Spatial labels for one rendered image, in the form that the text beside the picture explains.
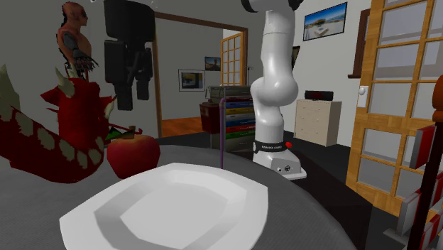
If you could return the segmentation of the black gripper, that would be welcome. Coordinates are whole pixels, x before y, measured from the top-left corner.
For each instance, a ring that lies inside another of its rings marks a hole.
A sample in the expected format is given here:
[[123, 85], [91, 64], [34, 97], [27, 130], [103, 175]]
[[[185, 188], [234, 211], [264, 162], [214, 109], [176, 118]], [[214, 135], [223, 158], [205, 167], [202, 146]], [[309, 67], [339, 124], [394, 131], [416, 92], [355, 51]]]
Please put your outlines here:
[[[104, 41], [105, 80], [114, 86], [118, 110], [133, 109], [132, 84], [128, 82], [126, 46], [155, 40], [155, 11], [130, 0], [104, 0], [106, 34], [116, 40]], [[140, 52], [136, 74], [137, 99], [149, 100], [153, 76], [152, 50]]]

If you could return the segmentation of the red dragon figure with rider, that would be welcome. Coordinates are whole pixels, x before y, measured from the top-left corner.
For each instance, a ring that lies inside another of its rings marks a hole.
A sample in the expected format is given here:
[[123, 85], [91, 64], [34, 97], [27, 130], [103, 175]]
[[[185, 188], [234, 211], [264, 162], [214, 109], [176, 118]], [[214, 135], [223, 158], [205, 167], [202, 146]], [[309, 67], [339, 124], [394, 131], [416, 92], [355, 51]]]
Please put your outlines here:
[[19, 96], [6, 66], [0, 67], [0, 156], [12, 168], [55, 183], [77, 183], [93, 174], [104, 160], [109, 142], [109, 115], [114, 97], [100, 97], [88, 73], [96, 62], [91, 45], [80, 29], [87, 24], [84, 8], [75, 2], [62, 5], [64, 21], [57, 41], [66, 59], [66, 75], [58, 72], [58, 85], [41, 96], [55, 105], [57, 134], [20, 110]]

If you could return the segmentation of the red apple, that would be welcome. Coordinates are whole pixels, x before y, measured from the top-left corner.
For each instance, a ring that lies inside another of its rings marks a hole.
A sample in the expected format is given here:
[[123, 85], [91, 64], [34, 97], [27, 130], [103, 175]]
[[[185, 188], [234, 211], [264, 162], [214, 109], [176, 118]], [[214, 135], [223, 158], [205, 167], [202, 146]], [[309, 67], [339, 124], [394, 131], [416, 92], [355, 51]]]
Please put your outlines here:
[[112, 124], [106, 138], [106, 158], [116, 176], [126, 179], [157, 167], [160, 145], [152, 136], [135, 126], [124, 128]]

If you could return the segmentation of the dark red cabinet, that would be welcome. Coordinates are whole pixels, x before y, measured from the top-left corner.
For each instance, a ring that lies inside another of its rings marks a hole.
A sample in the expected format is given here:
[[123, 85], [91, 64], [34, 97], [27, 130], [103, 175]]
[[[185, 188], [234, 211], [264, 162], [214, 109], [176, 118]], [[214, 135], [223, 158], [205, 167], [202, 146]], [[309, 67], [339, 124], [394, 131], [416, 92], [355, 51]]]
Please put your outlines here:
[[209, 134], [218, 134], [220, 125], [219, 104], [203, 102], [199, 105], [202, 130]]

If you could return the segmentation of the small wooden glass door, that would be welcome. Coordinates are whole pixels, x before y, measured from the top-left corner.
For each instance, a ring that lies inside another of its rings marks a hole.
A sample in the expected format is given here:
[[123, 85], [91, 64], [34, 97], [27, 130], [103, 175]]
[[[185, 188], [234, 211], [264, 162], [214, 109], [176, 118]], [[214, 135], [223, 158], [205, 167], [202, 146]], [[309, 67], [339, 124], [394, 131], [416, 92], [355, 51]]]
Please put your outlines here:
[[221, 85], [244, 85], [243, 33], [237, 33], [220, 42]]

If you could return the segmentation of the thin purple pole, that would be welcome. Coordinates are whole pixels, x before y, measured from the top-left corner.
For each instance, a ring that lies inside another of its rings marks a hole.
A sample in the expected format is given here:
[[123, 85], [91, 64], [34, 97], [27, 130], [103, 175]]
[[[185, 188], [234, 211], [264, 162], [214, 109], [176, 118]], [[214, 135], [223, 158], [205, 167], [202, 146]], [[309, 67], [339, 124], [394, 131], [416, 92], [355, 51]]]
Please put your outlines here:
[[220, 150], [220, 168], [224, 168], [224, 141], [225, 141], [225, 122], [224, 122], [224, 108], [226, 99], [223, 97], [219, 102], [219, 150]]

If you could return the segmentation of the cart with coloured drawers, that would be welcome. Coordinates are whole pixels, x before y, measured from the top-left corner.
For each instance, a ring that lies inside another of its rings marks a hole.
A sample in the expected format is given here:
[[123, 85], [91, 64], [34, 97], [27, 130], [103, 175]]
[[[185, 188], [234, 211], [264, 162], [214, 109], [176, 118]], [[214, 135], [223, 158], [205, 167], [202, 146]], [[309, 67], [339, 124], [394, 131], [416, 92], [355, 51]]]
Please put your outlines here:
[[[255, 114], [249, 86], [208, 87], [206, 102], [219, 103], [225, 98], [224, 150], [248, 151], [252, 149], [255, 136]], [[210, 148], [219, 149], [219, 133], [210, 134]]]

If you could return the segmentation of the white plate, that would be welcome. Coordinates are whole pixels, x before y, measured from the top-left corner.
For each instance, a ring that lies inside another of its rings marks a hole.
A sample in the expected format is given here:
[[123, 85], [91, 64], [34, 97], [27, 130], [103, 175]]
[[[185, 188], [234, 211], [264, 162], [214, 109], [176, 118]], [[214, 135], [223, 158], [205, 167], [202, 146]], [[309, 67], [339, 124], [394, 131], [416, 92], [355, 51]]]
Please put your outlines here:
[[268, 188], [236, 173], [170, 163], [121, 180], [60, 218], [67, 250], [252, 250]]

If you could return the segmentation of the grey round table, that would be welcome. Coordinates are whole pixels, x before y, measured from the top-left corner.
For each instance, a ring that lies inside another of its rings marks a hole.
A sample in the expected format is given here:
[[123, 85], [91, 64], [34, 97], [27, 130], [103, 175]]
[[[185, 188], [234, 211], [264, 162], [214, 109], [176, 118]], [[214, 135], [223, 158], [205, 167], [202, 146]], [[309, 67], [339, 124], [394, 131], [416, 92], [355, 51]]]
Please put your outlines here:
[[[307, 191], [261, 165], [208, 148], [161, 146], [159, 165], [219, 166], [268, 187], [269, 211], [253, 250], [357, 250], [343, 227]], [[0, 159], [0, 250], [66, 250], [59, 219], [119, 178], [104, 162], [74, 184], [52, 183]]]

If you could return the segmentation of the cream chest of drawers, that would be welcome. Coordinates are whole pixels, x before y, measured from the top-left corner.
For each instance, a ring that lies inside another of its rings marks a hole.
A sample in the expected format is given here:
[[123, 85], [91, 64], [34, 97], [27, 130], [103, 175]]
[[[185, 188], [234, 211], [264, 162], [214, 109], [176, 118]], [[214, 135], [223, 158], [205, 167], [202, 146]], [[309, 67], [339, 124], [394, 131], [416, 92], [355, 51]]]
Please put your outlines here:
[[305, 92], [297, 100], [294, 137], [321, 146], [337, 143], [342, 102], [330, 91]]

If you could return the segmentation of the red grey toy with pole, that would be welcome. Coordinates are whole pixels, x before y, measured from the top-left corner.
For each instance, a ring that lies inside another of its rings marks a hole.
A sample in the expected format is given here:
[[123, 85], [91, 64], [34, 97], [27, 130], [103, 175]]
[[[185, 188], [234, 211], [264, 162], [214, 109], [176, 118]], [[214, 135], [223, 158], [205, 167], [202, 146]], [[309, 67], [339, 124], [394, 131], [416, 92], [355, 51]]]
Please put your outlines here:
[[404, 245], [401, 250], [443, 250], [443, 208], [431, 220], [424, 210], [443, 201], [443, 171], [438, 171], [443, 156], [443, 75], [434, 86], [432, 107], [435, 124], [416, 131], [410, 160], [412, 169], [425, 167], [421, 186], [402, 201], [396, 229], [385, 231]]

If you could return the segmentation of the yellow wall picture white frame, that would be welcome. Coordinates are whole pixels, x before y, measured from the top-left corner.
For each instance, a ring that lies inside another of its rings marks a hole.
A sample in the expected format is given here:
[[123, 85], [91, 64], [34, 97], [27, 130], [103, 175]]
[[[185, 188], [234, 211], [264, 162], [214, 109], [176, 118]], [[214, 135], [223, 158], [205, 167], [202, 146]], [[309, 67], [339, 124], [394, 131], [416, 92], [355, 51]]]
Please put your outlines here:
[[178, 70], [180, 92], [203, 92], [205, 89], [204, 70]]

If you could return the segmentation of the small dark wall picture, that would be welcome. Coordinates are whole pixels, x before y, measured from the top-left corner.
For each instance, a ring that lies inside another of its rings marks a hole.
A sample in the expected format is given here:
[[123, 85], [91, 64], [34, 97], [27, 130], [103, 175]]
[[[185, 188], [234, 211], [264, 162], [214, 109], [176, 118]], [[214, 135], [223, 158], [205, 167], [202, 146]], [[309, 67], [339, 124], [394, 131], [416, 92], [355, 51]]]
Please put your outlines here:
[[221, 58], [205, 57], [204, 66], [206, 71], [220, 71], [221, 70]]

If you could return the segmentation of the blue landscape wall picture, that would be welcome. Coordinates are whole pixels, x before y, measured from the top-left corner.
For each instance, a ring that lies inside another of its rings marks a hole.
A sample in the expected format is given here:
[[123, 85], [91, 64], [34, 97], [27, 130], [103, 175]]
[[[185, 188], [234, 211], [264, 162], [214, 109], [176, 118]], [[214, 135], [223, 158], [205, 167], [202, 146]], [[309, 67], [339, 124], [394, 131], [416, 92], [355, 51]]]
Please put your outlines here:
[[331, 6], [305, 16], [303, 40], [334, 36], [344, 33], [347, 2]]

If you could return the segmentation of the brown window frame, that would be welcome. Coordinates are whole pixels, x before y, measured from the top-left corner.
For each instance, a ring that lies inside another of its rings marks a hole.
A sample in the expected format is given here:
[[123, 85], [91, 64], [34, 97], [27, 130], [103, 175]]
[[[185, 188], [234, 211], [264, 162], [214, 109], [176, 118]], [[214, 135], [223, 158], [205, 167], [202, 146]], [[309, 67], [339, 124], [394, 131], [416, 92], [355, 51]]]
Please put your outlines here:
[[364, 9], [361, 11], [359, 19], [359, 31], [356, 41], [356, 51], [354, 56], [354, 67], [352, 73], [348, 75], [349, 79], [358, 79], [361, 77], [363, 55], [366, 44], [368, 18], [370, 15], [370, 11], [371, 11], [370, 9]]

